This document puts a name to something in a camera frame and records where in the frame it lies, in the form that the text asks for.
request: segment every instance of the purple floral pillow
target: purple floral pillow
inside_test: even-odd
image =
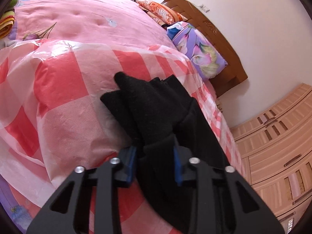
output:
[[[214,78],[227,66],[226,60],[195,27],[189,23],[178,22],[167,28],[171,36],[177,30],[179,33],[173,37],[172,42],[191,60],[203,79]]]

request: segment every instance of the folded black clothing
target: folded black clothing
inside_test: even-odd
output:
[[[138,148],[137,179],[154,210],[182,233],[188,233],[193,190],[174,180],[174,138],[195,157],[217,168],[229,165],[196,99],[175,76],[149,82],[114,76],[120,90],[101,101]]]

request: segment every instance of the folded towel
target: folded towel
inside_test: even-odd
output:
[[[14,10],[7,11],[3,14],[0,19],[0,39],[7,36],[15,23],[15,12]]]

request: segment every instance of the white wall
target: white wall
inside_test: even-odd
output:
[[[220,98],[230,127],[268,108],[297,84],[312,85],[312,20],[299,0],[189,1],[210,9],[207,17],[249,76]]]

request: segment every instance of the red and white checkered tablecloth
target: red and white checkered tablecloth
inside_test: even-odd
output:
[[[147,81],[174,74],[199,102],[231,165],[245,176],[222,113],[177,50],[36,40],[0,50],[0,64],[0,174],[32,216],[75,166],[94,168],[129,145],[99,99],[117,89],[118,71]],[[119,189],[119,205],[124,234],[178,233],[151,209],[137,183]],[[92,232],[93,203],[90,210]]]

